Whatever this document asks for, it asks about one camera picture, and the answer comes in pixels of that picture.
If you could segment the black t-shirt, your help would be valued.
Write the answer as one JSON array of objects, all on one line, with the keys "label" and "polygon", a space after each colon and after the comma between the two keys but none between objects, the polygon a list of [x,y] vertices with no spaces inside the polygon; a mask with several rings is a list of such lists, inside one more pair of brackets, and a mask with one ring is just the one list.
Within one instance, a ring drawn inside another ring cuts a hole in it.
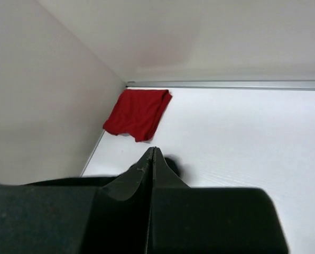
[{"label": "black t-shirt", "polygon": [[[165,156],[167,166],[180,178],[182,178],[183,168],[180,166],[178,160],[171,156]],[[67,188],[85,188],[85,187],[98,187],[105,188],[107,184],[117,180],[120,176],[124,175],[131,168],[136,168],[136,162],[132,164],[124,173],[118,176],[98,176],[98,177],[71,177],[53,180],[44,180],[40,182],[34,182],[29,184],[23,184],[22,186],[31,187],[67,187]]]}]

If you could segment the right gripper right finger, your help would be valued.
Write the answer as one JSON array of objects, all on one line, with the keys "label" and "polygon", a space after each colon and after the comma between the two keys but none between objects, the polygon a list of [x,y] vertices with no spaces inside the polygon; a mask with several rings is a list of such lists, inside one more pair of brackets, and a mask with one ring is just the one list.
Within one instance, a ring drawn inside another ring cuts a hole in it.
[{"label": "right gripper right finger", "polygon": [[288,253],[275,206],[254,187],[188,186],[154,150],[149,253]]}]

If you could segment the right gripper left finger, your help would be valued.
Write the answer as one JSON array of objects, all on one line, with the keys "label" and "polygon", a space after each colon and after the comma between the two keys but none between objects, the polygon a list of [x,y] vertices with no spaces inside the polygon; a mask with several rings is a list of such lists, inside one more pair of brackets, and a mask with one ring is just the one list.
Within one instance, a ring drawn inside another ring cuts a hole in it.
[{"label": "right gripper left finger", "polygon": [[153,154],[117,177],[0,185],[0,253],[144,253]]}]

